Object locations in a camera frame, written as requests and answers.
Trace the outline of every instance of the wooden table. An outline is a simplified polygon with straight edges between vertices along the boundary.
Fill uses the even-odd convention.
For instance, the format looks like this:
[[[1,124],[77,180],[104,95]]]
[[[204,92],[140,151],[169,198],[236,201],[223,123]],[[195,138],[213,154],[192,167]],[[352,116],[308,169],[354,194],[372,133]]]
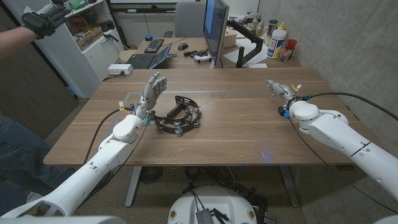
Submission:
[[[100,121],[118,108],[118,102],[136,104],[142,87],[155,72],[168,79],[154,108],[165,116],[175,106],[175,95],[197,102],[203,109],[201,125],[182,137],[159,133],[151,123],[132,156],[135,166],[126,206],[132,205],[141,166],[281,166],[292,205],[299,206],[288,165],[323,165],[296,135],[286,118],[277,113],[280,98],[271,95],[265,79],[287,85],[302,84],[301,95],[332,91],[312,68],[224,68],[135,70],[131,75],[105,81],[47,154],[50,166],[81,165]],[[337,96],[314,98],[319,108],[342,112],[350,126],[366,138],[375,138]],[[112,127],[125,117],[121,111],[108,119],[93,146],[111,134]],[[351,164],[332,148],[301,134],[329,164]]]
[[[184,57],[184,52],[192,51],[192,50],[203,50],[207,48],[207,44],[205,38],[193,38],[189,37],[186,39],[183,38],[165,38],[163,42],[163,47],[160,47],[159,50],[162,50],[166,45],[169,43],[173,43],[170,49],[170,53],[177,53],[177,58],[173,58],[170,63],[162,63],[158,65],[157,69],[165,69],[165,68],[208,68],[210,63],[198,63],[191,57]],[[181,43],[187,43],[189,47],[185,50],[178,50],[178,46]],[[148,41],[143,41],[142,44],[138,47],[136,54],[144,54],[145,48],[148,46]],[[230,53],[234,50],[238,50],[237,46],[234,47],[227,47],[221,51],[221,55]],[[236,64],[232,61],[228,60],[224,56],[221,56],[221,61],[223,62],[224,68],[228,67],[236,67]],[[281,62],[280,60],[267,58],[260,63],[266,63],[269,68],[290,68],[290,67],[299,67],[300,64],[298,61],[292,57],[287,62]]]

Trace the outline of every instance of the table leg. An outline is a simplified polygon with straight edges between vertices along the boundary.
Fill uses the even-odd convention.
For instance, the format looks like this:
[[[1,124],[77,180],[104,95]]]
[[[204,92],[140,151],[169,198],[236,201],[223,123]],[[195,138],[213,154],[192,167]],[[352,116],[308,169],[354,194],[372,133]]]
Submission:
[[[139,175],[141,174],[141,168],[142,167],[140,166],[135,166],[132,169],[129,191],[127,192],[126,202],[124,203],[127,208],[131,207],[134,201],[134,196],[136,195],[139,181]]]
[[[285,183],[287,194],[289,195],[290,204],[294,208],[300,206],[299,198],[297,197],[296,188],[294,187],[292,173],[290,172],[289,166],[280,166],[280,173]]]

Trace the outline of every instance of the concrete wall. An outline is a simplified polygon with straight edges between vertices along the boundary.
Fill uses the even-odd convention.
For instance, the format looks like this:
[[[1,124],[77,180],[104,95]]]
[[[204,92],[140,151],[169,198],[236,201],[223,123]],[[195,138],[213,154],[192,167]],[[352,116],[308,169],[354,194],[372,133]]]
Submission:
[[[265,21],[285,22],[288,38],[298,41],[294,56],[301,66],[317,70],[334,91],[398,114],[397,1],[260,0],[259,12]],[[360,100],[343,99],[398,157],[398,121]]]

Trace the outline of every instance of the black glove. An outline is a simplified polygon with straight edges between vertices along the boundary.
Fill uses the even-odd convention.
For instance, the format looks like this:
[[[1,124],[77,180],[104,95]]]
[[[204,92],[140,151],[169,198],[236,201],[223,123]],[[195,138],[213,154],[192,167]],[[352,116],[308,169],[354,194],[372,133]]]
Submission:
[[[40,15],[36,12],[25,13],[22,16],[23,27],[35,32],[39,36],[38,39],[43,39],[46,35],[50,36],[55,33],[55,29],[65,22],[63,17],[69,12],[71,10],[57,6]]]

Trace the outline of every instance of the black tambourine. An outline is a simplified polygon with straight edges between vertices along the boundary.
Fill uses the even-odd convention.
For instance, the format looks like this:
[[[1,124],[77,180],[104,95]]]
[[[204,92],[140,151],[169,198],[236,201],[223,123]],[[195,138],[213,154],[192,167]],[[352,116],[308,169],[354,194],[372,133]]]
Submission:
[[[175,102],[177,105],[167,114],[166,117],[158,117],[155,115],[155,111],[151,111],[150,113],[153,116],[151,120],[155,121],[158,131],[182,136],[183,133],[187,133],[193,128],[199,127],[201,107],[193,100],[183,96],[175,96]],[[182,118],[175,118],[176,115],[183,110],[185,115]],[[196,113],[195,119],[192,119],[193,113]]]

